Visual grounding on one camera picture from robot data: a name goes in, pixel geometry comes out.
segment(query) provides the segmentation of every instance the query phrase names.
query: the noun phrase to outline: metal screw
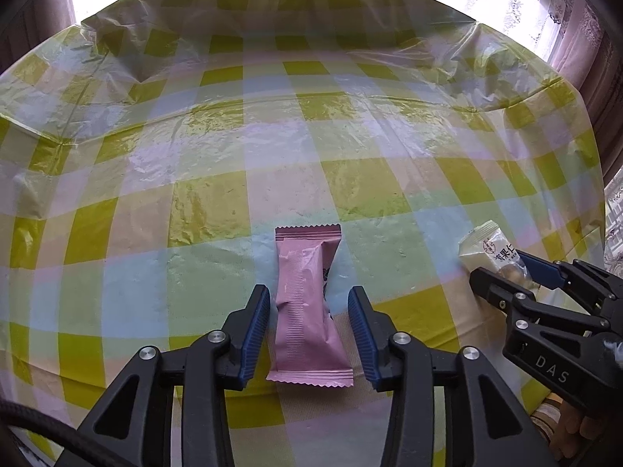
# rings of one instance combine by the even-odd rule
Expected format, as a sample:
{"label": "metal screw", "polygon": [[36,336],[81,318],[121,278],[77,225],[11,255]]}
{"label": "metal screw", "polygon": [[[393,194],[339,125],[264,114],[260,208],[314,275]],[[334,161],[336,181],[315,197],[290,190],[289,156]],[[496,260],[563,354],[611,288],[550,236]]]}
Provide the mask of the metal screw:
{"label": "metal screw", "polygon": [[411,342],[411,336],[406,332],[396,332],[392,339],[397,344],[409,344]]}
{"label": "metal screw", "polygon": [[466,348],[463,348],[463,356],[468,360],[475,360],[480,356],[480,351],[472,346],[467,346]]}
{"label": "metal screw", "polygon": [[223,342],[225,340],[225,332],[223,330],[212,330],[208,333],[208,341],[213,342],[214,344],[218,344],[219,342]]}
{"label": "metal screw", "polygon": [[143,360],[151,360],[156,356],[156,349],[152,348],[152,346],[145,346],[139,351],[138,355]]}

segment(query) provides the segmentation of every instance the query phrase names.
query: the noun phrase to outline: black cable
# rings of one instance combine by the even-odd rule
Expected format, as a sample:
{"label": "black cable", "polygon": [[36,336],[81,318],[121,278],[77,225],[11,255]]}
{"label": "black cable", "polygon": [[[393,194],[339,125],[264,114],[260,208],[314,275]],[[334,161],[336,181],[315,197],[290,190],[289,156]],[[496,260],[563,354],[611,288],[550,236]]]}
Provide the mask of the black cable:
{"label": "black cable", "polygon": [[24,428],[54,441],[93,467],[136,467],[62,421],[25,405],[0,400],[0,420],[10,427]]}

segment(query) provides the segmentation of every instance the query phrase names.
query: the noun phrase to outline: checkered tablecloth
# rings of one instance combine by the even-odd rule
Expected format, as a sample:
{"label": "checkered tablecloth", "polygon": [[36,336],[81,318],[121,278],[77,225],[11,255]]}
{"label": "checkered tablecloth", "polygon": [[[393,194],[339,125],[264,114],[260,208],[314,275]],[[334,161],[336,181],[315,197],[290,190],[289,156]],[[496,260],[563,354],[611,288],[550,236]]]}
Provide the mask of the checkered tablecloth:
{"label": "checkered tablecloth", "polygon": [[[493,219],[535,255],[602,260],[579,94],[433,0],[120,0],[4,73],[0,116],[2,392],[74,426],[141,346],[274,295],[276,226],[341,224],[326,293],[354,387],[266,381],[267,342],[227,395],[242,467],[379,465],[389,399],[363,378],[353,285],[429,346],[482,348],[534,409],[547,391],[501,357],[457,243]],[[178,465],[178,404],[172,443]]]}

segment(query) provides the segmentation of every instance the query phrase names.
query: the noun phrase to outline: blue gripper pad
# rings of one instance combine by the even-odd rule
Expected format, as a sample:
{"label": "blue gripper pad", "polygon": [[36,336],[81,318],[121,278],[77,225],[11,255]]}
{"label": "blue gripper pad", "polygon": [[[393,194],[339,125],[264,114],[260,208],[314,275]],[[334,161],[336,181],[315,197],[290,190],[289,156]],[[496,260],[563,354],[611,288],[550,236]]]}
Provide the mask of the blue gripper pad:
{"label": "blue gripper pad", "polygon": [[270,293],[266,286],[263,286],[262,290],[258,290],[260,286],[261,285],[257,285],[251,295],[252,298],[250,302],[256,291],[260,293],[259,300],[257,301],[257,305],[248,324],[247,334],[244,337],[241,349],[241,367],[238,377],[244,386],[247,384],[247,381],[253,377],[257,358],[259,357],[260,348],[262,347],[264,333],[269,324]]}
{"label": "blue gripper pad", "polygon": [[517,250],[521,260],[525,263],[530,277],[535,283],[542,284],[549,290],[562,288],[565,285],[565,279],[560,275],[558,265],[546,262],[537,256]]}
{"label": "blue gripper pad", "polygon": [[396,333],[391,318],[373,310],[365,290],[354,286],[348,294],[348,319],[366,379],[377,392],[392,390],[403,367],[389,352],[389,339]]}

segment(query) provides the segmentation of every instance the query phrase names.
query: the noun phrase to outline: plastic tablecloth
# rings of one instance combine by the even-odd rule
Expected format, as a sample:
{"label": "plastic tablecloth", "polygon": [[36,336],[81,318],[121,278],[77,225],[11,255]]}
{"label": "plastic tablecloth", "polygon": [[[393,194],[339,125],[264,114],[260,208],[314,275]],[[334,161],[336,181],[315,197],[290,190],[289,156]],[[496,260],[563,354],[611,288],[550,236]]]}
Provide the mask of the plastic tablecloth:
{"label": "plastic tablecloth", "polygon": [[[266,381],[269,332],[227,395],[239,466],[379,465],[389,398],[363,378],[353,285],[428,346],[479,346],[531,410],[547,391],[501,357],[457,243],[493,219],[535,255],[602,260],[579,94],[433,0],[120,0],[5,72],[0,116],[2,392],[74,426],[141,346],[274,294],[276,226],[341,224],[326,298],[354,387]],[[176,402],[174,465],[179,445]]]}

